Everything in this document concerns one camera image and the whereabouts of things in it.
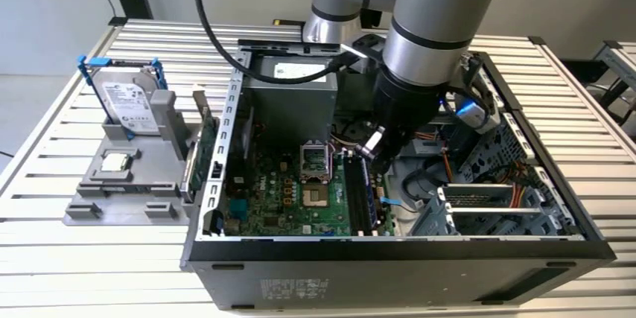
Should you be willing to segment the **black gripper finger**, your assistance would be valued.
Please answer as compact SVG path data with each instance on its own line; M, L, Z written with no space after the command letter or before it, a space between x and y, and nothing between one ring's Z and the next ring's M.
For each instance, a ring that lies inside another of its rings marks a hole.
M365 158L374 158L384 137L384 128L377 127L372 135L357 145L357 152Z
M400 134L381 136L380 142L372 150L372 172L374 174L386 173L396 156L410 140L410 136Z

